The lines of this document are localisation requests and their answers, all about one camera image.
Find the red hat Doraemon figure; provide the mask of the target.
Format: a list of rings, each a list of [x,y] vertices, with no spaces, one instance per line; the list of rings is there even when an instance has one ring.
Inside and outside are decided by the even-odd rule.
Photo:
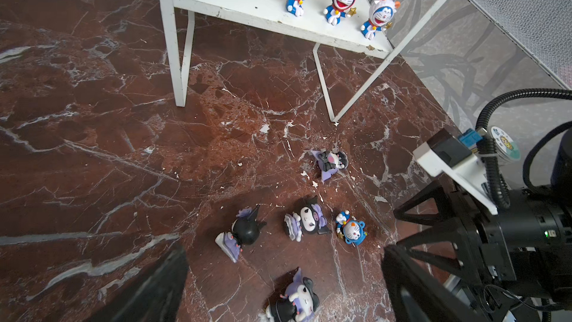
[[[327,23],[336,26],[341,23],[341,19],[354,16],[355,3],[356,0],[332,0],[332,4],[323,11]]]

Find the white hooded Doraemon figure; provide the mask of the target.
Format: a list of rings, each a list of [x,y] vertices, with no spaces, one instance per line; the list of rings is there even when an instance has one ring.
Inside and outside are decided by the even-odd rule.
[[[378,32],[386,34],[392,27],[393,17],[400,7],[400,1],[374,0],[369,9],[368,20],[360,27],[363,36],[373,40]]]

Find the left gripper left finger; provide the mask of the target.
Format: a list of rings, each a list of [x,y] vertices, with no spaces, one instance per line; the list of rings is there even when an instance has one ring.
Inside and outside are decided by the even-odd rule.
[[[189,263],[183,247],[173,247],[88,321],[175,321]]]

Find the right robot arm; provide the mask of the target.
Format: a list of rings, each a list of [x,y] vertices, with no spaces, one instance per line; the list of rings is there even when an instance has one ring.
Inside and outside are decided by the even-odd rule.
[[[550,321],[571,309],[571,124],[526,156],[510,189],[489,121],[509,101],[569,100],[567,89],[493,98],[475,128],[441,130],[414,152],[433,177],[394,212],[423,231],[388,245],[382,272],[398,321]]]

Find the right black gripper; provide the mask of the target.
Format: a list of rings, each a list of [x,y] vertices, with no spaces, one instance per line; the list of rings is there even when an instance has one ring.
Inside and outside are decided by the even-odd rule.
[[[480,207],[469,193],[457,190],[448,195],[439,180],[435,180],[395,208],[393,214],[399,221],[433,226],[397,243],[410,257],[460,277],[472,286],[517,280],[496,217]],[[453,217],[459,225],[437,225]],[[457,247],[454,259],[416,249],[441,242]]]

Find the blue cup toy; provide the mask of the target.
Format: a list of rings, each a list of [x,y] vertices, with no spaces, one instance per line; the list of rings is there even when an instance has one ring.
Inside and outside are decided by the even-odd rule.
[[[336,234],[349,245],[359,246],[367,237],[365,222],[358,221],[350,211],[341,211],[336,219]]]

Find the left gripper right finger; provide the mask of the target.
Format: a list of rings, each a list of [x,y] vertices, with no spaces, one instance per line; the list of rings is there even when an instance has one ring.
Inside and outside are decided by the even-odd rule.
[[[397,321],[484,321],[441,283],[391,244],[381,264]]]

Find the purple bat Kuromi figure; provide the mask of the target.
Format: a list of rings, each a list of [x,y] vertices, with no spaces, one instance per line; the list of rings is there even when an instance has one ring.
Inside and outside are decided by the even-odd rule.
[[[318,204],[317,196],[305,199],[304,205],[299,210],[286,214],[283,225],[289,239],[296,242],[300,242],[304,235],[332,233],[322,207]]]

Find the purple dress Kuromi figure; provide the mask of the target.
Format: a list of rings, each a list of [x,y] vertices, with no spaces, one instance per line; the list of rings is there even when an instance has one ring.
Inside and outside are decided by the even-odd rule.
[[[348,157],[343,151],[311,150],[311,153],[320,168],[323,183],[340,170],[347,169],[349,165]]]

